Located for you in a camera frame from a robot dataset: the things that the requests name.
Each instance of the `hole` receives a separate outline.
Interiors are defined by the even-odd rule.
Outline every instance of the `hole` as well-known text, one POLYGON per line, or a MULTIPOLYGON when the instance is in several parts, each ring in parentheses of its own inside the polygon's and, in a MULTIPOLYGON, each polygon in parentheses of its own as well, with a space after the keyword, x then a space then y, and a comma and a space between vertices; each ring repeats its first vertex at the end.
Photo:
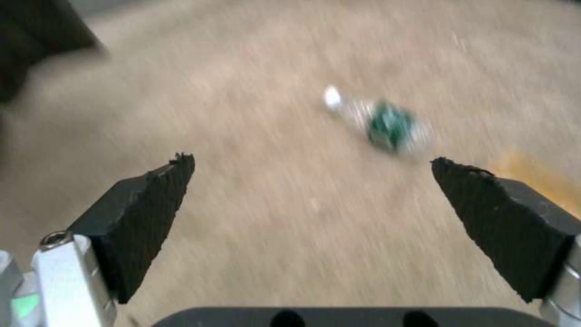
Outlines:
POLYGON ((438 324, 423 311, 410 311, 403 316, 403 327, 438 327, 438 324))
POLYGON ((274 316, 270 322, 270 327, 304 327, 304 320, 298 313, 285 310, 274 316))

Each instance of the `dark object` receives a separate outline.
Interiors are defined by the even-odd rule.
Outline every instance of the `dark object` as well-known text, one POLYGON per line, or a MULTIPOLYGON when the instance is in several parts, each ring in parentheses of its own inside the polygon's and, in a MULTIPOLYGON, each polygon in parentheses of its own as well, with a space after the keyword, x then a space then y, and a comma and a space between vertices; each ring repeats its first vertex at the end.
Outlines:
POLYGON ((521 312, 499 308, 198 308, 155 327, 549 327, 521 312))
POLYGON ((438 158, 432 173, 502 277, 526 302, 543 298, 581 223, 527 185, 486 170, 438 158))
POLYGON ((0 0, 0 103, 17 95, 31 65, 96 45, 64 0, 0 0))
POLYGON ((124 304, 161 249, 193 174, 192 155, 117 182, 69 230, 91 239, 111 294, 124 304))

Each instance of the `green light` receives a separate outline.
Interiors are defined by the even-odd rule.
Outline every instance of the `green light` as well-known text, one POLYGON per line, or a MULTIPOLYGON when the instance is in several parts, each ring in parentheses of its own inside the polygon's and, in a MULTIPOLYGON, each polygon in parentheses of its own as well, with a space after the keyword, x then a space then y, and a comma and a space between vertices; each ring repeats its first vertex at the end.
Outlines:
POLYGON ((34 308, 40 303, 38 294, 31 294, 24 297, 12 299, 12 310, 16 313, 18 319, 28 316, 34 308))

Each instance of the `white bottle cap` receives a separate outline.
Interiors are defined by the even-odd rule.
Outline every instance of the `white bottle cap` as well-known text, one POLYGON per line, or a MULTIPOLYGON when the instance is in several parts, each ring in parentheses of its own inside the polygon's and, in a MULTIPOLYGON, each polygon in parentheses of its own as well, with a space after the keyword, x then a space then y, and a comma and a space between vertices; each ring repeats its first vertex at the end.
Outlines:
POLYGON ((324 99, 325 105, 331 111, 335 111, 341 106, 341 95, 339 94, 339 90, 333 85, 325 89, 324 99))

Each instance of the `plastic bottle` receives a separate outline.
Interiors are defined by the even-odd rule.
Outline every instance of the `plastic bottle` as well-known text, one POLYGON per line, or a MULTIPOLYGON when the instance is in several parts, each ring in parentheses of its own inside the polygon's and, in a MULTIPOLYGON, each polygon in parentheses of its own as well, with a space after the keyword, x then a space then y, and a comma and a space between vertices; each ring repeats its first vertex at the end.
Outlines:
POLYGON ((412 112, 386 100, 344 98, 334 86, 325 89, 327 108, 374 146, 392 154, 417 154, 428 145, 429 126, 412 112))

